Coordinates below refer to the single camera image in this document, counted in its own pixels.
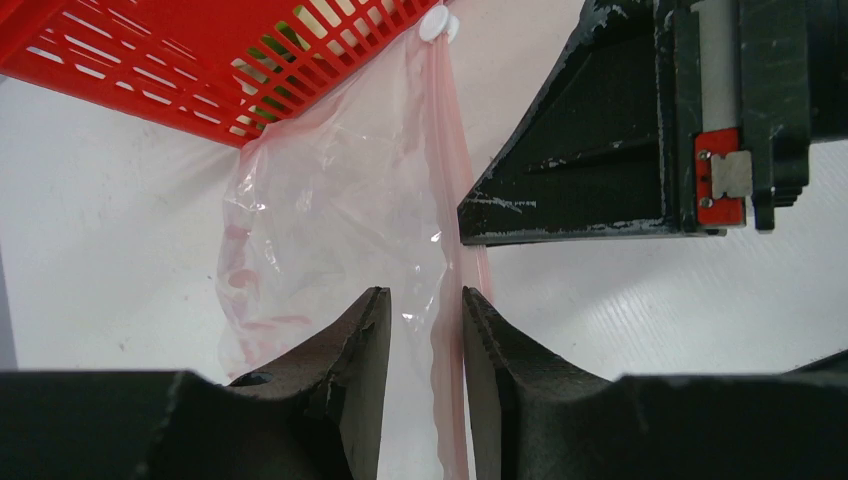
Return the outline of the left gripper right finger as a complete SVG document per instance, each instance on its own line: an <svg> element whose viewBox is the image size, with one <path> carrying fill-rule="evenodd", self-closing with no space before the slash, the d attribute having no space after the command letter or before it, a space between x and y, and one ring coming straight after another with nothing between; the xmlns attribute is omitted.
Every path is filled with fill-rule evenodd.
<svg viewBox="0 0 848 480"><path fill-rule="evenodd" d="M847 356L758 375L578 368L462 293L480 479L843 479Z"/></svg>

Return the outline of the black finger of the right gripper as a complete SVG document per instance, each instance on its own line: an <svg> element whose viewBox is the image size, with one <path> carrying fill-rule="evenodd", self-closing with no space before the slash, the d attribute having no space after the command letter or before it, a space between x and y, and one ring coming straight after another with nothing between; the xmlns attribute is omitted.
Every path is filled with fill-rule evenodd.
<svg viewBox="0 0 848 480"><path fill-rule="evenodd" d="M467 246L722 236L696 213L700 39L722 1L587 1L458 206Z"/></svg>

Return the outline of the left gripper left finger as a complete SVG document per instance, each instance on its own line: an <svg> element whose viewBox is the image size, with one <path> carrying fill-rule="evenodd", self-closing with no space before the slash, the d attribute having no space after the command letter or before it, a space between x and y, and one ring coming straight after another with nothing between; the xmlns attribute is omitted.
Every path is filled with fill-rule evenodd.
<svg viewBox="0 0 848 480"><path fill-rule="evenodd" d="M1 376L5 479L373 479L391 294L227 386L195 372Z"/></svg>

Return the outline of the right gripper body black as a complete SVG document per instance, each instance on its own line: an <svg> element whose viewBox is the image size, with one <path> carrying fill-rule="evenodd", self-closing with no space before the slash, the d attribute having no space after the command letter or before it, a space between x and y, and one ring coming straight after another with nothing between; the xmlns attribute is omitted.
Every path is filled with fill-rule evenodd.
<svg viewBox="0 0 848 480"><path fill-rule="evenodd" d="M659 1L666 211L679 232L775 227L813 144L847 136L843 1Z"/></svg>

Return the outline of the clear pink zip top bag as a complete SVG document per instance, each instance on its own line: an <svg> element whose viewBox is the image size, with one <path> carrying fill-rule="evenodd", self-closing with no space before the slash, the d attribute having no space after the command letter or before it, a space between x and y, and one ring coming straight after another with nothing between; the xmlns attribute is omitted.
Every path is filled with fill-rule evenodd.
<svg viewBox="0 0 848 480"><path fill-rule="evenodd" d="M240 153L223 198L216 291L226 375L269 363L372 286L391 294L382 479L469 479L461 294L491 290L486 252L461 244L473 183L437 3L299 117Z"/></svg>

